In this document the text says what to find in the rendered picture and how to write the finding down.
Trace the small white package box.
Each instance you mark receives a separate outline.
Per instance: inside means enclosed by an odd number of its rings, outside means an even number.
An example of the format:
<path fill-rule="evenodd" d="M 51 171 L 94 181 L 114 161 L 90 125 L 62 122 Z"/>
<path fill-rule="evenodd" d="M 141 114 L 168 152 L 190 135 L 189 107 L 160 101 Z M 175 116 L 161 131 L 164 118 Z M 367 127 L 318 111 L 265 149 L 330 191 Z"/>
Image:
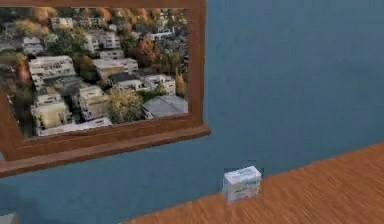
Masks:
<path fill-rule="evenodd" d="M 228 203 L 256 196 L 260 190 L 262 174 L 254 166 L 224 174 L 222 194 Z"/>

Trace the brown wooden framed window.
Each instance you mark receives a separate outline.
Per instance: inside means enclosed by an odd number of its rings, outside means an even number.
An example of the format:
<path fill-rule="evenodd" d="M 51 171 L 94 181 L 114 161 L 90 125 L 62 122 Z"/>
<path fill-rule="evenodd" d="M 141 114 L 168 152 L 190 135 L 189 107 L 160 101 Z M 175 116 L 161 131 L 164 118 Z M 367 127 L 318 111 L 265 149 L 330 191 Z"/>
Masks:
<path fill-rule="evenodd" d="M 203 119 L 206 0 L 0 0 L 9 7 L 186 8 L 189 113 L 26 139 L 0 91 L 0 178 L 140 150 L 210 133 Z"/>

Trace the pale grey block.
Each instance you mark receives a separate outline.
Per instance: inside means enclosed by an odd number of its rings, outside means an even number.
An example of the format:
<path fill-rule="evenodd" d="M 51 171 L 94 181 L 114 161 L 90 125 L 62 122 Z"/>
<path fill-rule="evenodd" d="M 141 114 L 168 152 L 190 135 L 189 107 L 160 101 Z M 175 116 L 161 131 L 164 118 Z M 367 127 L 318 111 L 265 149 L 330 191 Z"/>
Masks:
<path fill-rule="evenodd" d="M 20 224 L 16 213 L 0 216 L 0 224 Z"/>

